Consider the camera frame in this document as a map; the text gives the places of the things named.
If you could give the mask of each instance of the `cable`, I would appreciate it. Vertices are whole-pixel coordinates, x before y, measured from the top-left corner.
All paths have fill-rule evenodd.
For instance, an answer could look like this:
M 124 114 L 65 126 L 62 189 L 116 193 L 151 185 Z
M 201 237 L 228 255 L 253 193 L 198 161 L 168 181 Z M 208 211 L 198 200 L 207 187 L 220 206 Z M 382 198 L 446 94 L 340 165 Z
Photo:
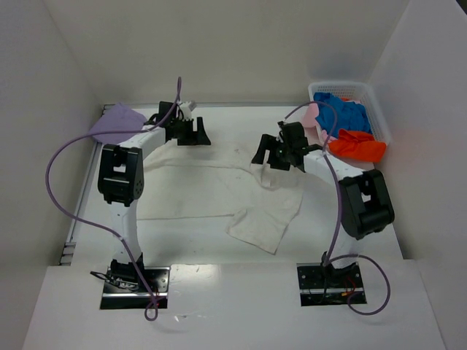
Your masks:
M 334 261 L 337 261 L 337 260 L 340 260 L 340 259 L 345 259 L 345 258 L 348 258 L 348 257 L 354 257 L 354 258 L 361 257 L 362 259 L 368 260 L 369 262 L 373 263 L 373 265 L 375 265 L 377 267 L 377 269 L 379 270 L 379 272 L 382 274 L 382 276 L 383 276 L 383 278 L 385 279 L 385 282 L 386 282 L 387 294 L 386 294 L 386 299 L 385 299 L 384 303 L 375 311 L 370 311 L 370 312 L 359 311 L 356 308 L 354 308 L 353 306 L 351 306 L 351 304 L 350 304 L 350 301 L 352 300 L 352 298 L 354 296 L 362 293 L 362 292 L 355 292 L 355 293 L 352 293 L 347 298 L 347 305 L 349 306 L 349 308 L 352 311 L 354 311 L 357 314 L 364 315 L 364 316 L 375 315 L 375 314 L 378 314 L 379 312 L 381 312 L 382 310 L 384 310 L 386 305 L 389 303 L 389 299 L 390 299 L 390 296 L 391 296 L 391 287 L 390 287 L 389 279 L 387 278 L 387 275 L 383 271 L 381 266 L 379 266 L 378 263 L 376 261 L 374 261 L 373 259 L 371 259 L 370 257 L 367 257 L 366 255 L 361 255 L 361 254 L 344 254 L 344 255 L 339 255 L 338 257 L 333 257 L 331 259 L 332 252 L 334 250 L 334 247 L 336 246 L 337 236 L 339 235 L 339 228 L 341 226 L 341 221 L 342 221 L 342 195 L 341 195 L 341 188 L 339 186 L 339 179 L 337 178 L 336 171 L 334 170 L 333 165 L 331 164 L 328 156 L 326 155 L 326 147 L 328 146 L 329 139 L 331 138 L 331 135 L 333 134 L 333 132 L 336 129 L 336 126 L 337 126 L 337 121 L 338 121 L 338 118 L 339 118 L 338 115 L 337 115 L 337 112 L 331 105 L 329 105 L 329 104 L 327 104 L 325 102 L 322 102 L 322 101 L 310 101 L 310 102 L 306 102 L 306 103 L 301 104 L 300 106 L 296 107 L 293 111 L 291 111 L 289 114 L 287 114 L 284 117 L 284 120 L 287 120 L 293 113 L 297 112 L 300 108 L 308 106 L 310 104 L 318 104 L 318 105 L 321 105 L 321 106 L 328 107 L 334 113 L 333 127 L 328 132 L 328 137 L 326 137 L 326 140 L 324 141 L 324 144 L 323 144 L 323 157 L 324 157 L 324 160 L 326 161 L 326 164 L 329 167 L 329 170 L 331 171 L 331 175 L 333 177 L 334 184 L 336 185 L 336 192 L 337 192 L 337 220 L 336 220 L 336 227 L 334 228 L 333 238 L 331 240 L 331 245 L 329 246 L 328 253 L 325 256 L 325 261 L 323 263 L 323 266 L 326 267 L 326 266 L 328 266 L 329 264 L 331 264 Z
M 135 258 L 133 256 L 133 254 L 131 253 L 131 250 L 128 247 L 128 244 L 126 243 L 125 239 L 123 239 L 123 237 L 117 231 L 113 230 L 110 227 L 98 224 L 97 222 L 92 222 L 92 221 L 88 221 L 86 219 L 82 219 L 80 217 L 77 217 L 76 215 L 73 215 L 72 213 L 67 211 L 64 207 L 62 207 L 62 205 L 57 201 L 57 199 L 53 195 L 52 189 L 50 187 L 50 169 L 52 168 L 52 164 L 55 161 L 55 159 L 58 157 L 58 155 L 64 149 L 66 149 L 70 144 L 73 144 L 76 141 L 83 140 L 83 139 L 86 139 L 87 137 L 97 136 L 97 135 L 109 135 L 109 134 L 117 134 L 117 133 L 147 133 L 149 131 L 152 131 L 152 130 L 156 129 L 159 125 L 162 125 L 162 124 L 165 123 L 165 121 L 169 118 L 169 116 L 172 113 L 172 111 L 174 110 L 174 108 L 177 106 L 177 102 L 180 99 L 181 90 L 182 90 L 182 78 L 179 77 L 178 80 L 177 80 L 177 96 L 175 98 L 174 103 L 172 104 L 172 106 L 170 107 L 170 110 L 167 112 L 167 114 L 164 116 L 164 118 L 162 118 L 162 120 L 160 122 L 158 122 L 156 125 L 154 125 L 152 128 L 147 129 L 147 130 L 132 130 L 132 131 L 99 131 L 99 132 L 96 132 L 96 133 L 86 133 L 85 135 L 75 137 L 74 139 L 71 139 L 70 141 L 66 142 L 63 146 L 61 146 L 59 149 L 57 149 L 57 151 L 50 158 L 49 163 L 47 164 L 47 168 L 45 170 L 45 187 L 47 188 L 47 193 L 48 193 L 50 199 L 52 200 L 52 202 L 55 204 L 55 206 L 62 213 L 64 213 L 66 216 L 71 217 L 72 219 L 75 219 L 75 220 L 77 220 L 79 222 L 82 222 L 84 224 L 91 225 L 91 226 L 94 226 L 96 228 L 101 228 L 102 230 L 110 232 L 113 236 L 118 238 L 120 240 L 120 242 L 122 242 L 122 245 L 125 248 L 126 252 L 128 253 L 128 256 L 130 257 L 131 263 L 133 264 L 133 266 L 134 266 L 134 268 L 136 270 L 136 273 L 138 274 L 138 277 L 141 279 L 141 282 L 143 283 L 144 288 L 147 290 L 147 292 L 150 295 L 150 303 L 147 304 L 146 309 L 144 310 L 144 317 L 146 318 L 147 321 L 155 321 L 158 318 L 158 307 L 157 307 L 158 301 L 160 299 L 163 299 L 164 297 L 154 296 L 154 293 L 151 290 L 151 287 L 147 283 L 146 279 L 143 276 L 143 273 L 141 272 L 138 265 L 136 264 L 136 260 L 135 260 Z M 150 317 L 147 314 L 149 309 L 152 308 L 152 307 L 154 307 L 154 310 L 155 310 L 154 317 Z

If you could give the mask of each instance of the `purple cloth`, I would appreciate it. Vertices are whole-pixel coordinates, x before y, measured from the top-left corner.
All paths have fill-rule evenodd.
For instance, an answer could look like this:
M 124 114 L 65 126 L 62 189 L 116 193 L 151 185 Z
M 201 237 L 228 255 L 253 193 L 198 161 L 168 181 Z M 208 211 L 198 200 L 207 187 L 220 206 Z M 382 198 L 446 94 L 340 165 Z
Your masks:
M 135 112 L 124 104 L 115 104 L 97 121 L 89 130 L 90 133 L 99 131 L 129 131 L 142 129 L 146 117 Z M 131 133 L 115 133 L 109 135 L 96 135 L 93 138 L 102 144 L 119 144 L 134 136 Z

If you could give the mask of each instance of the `white floor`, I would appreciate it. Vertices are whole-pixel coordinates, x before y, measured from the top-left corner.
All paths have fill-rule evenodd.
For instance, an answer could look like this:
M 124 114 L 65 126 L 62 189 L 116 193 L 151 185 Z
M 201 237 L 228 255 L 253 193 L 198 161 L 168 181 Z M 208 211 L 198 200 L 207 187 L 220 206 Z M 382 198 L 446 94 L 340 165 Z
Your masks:
M 290 110 L 196 111 L 209 135 L 259 143 L 262 133 L 277 133 L 277 121 Z M 80 216 L 109 224 L 96 174 L 90 178 Z M 146 265 L 172 265 L 169 308 L 152 323 L 142 310 L 99 310 L 102 284 L 89 270 L 105 269 L 116 240 L 77 224 L 72 266 L 49 268 L 24 349 L 444 349 L 417 267 L 402 259 L 392 225 L 365 238 L 364 253 L 384 265 L 392 283 L 390 304 L 381 314 L 300 307 L 296 263 L 319 262 L 328 248 L 335 197 L 335 189 L 310 177 L 300 214 L 276 255 L 228 236 L 225 217 L 140 221 Z M 385 284 L 375 268 L 360 266 L 368 298 L 361 308 L 371 310 L 384 300 Z

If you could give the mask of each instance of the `plastic basket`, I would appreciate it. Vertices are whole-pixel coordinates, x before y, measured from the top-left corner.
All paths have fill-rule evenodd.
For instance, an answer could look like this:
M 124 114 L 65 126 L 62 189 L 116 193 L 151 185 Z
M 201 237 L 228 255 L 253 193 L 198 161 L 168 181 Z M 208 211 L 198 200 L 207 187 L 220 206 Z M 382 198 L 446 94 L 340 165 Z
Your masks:
M 366 108 L 374 138 L 386 144 L 390 143 L 389 129 L 370 85 L 362 82 L 313 82 L 309 85 L 308 91 L 310 101 L 313 101 L 314 93 L 332 93 L 340 98 L 360 101 Z M 321 138 L 321 127 L 319 125 L 317 131 L 318 137 L 323 143 L 324 140 Z

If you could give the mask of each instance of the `white wall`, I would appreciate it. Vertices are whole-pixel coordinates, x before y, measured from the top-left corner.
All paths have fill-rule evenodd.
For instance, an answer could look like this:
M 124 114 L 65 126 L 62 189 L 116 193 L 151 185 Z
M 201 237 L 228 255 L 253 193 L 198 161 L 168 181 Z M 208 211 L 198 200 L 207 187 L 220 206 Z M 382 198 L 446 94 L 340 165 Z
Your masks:
M 467 15 L 412 0 L 371 79 L 393 143 L 381 168 L 448 349 L 467 343 Z
M 0 9 L 0 347 L 16 350 L 69 228 L 45 192 L 45 166 L 62 143 L 86 132 L 99 106 L 40 0 L 0 0 Z M 90 146 L 74 147 L 53 171 L 70 209 Z
M 101 102 L 303 101 L 367 80 L 408 0 L 45 0 Z

